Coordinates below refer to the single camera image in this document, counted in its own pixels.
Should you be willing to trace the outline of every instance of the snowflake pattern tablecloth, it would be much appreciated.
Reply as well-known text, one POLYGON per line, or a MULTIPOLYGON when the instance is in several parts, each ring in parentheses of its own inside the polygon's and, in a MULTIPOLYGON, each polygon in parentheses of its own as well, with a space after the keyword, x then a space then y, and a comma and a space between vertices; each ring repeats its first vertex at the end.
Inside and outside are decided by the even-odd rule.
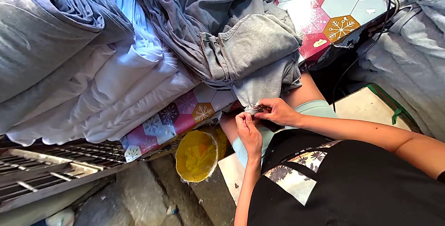
POLYGON ((386 12, 385 0, 277 0, 304 33, 300 70, 324 59, 333 43, 386 12))
POLYGON ((216 90, 204 83, 178 97, 121 139, 127 162, 163 147, 171 138, 185 134, 220 110, 240 108, 235 93, 216 90))
MULTIPOLYGON (((332 43, 342 41, 386 11, 385 0, 277 0, 303 33, 299 67, 302 71, 324 59, 332 43)), ((221 109, 241 107, 228 90, 200 84, 180 96, 121 139, 127 161, 159 149, 171 138, 186 133, 221 109)))

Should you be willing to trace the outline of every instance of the metal grate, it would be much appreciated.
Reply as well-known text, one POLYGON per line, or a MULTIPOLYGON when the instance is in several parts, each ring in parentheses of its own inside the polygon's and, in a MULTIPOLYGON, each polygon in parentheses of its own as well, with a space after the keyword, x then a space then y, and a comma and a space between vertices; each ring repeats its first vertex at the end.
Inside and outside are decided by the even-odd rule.
POLYGON ((0 213, 128 168, 119 142, 0 148, 0 213))
POLYGON ((124 150, 119 142, 65 144, 35 151, 103 168, 112 168, 126 163, 124 150))
POLYGON ((9 155, 0 157, 0 202, 80 178, 86 172, 68 162, 9 155))

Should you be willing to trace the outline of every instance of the floral print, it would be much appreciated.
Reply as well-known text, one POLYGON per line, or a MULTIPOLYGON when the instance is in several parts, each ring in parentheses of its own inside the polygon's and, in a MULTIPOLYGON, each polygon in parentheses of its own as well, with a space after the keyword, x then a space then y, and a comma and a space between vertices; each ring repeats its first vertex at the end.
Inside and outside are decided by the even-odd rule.
MULTIPOLYGON (((329 143, 322 144, 316 149, 329 148, 336 145, 340 141, 330 141, 329 143)), ((295 162, 310 168, 313 172, 317 173, 321 162, 326 157, 327 153, 323 151, 310 151, 312 148, 307 148, 300 151, 300 153, 289 160, 289 162, 295 162)), ((307 177, 301 172, 294 170, 290 167, 279 165, 264 174, 272 182, 278 184, 287 193, 291 194, 301 204, 306 205, 315 184, 315 180, 307 177)))

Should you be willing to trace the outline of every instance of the forearm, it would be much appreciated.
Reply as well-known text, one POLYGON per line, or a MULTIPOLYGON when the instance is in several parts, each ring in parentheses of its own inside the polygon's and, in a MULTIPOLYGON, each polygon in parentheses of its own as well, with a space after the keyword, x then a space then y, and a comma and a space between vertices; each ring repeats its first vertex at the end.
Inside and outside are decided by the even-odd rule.
POLYGON ((335 140, 351 139, 372 143, 391 152, 395 152, 413 137, 421 136, 404 129, 373 122, 307 115, 296 120, 294 127, 307 129, 335 140))
POLYGON ((445 144, 393 126, 360 120, 300 116, 294 127, 335 140, 359 140, 382 147, 432 178, 445 170, 445 144))
POLYGON ((259 179, 261 172, 261 156, 248 158, 246 171, 239 194, 238 204, 235 212, 235 226, 246 226, 248 223, 249 205, 253 188, 259 179))

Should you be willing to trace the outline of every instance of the t-shirt sleeve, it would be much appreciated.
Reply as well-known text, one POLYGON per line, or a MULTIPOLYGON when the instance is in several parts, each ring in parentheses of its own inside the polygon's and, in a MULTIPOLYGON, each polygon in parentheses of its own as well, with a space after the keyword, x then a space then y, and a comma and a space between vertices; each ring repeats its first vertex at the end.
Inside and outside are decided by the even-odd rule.
POLYGON ((437 177, 439 182, 445 183, 445 171, 437 177))

